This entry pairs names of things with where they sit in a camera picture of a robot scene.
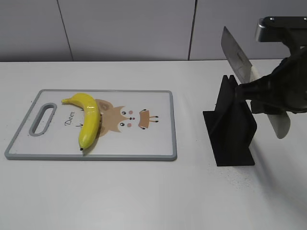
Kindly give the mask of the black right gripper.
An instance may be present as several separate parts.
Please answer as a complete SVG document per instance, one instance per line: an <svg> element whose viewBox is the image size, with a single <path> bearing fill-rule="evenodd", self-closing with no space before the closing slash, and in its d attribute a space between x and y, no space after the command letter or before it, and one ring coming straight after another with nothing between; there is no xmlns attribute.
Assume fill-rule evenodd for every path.
<svg viewBox="0 0 307 230"><path fill-rule="evenodd" d="M307 111L307 49L300 47L291 30L282 29L281 35L290 56L284 58L271 74L240 84L235 89L238 100L251 100L254 114Z"/></svg>

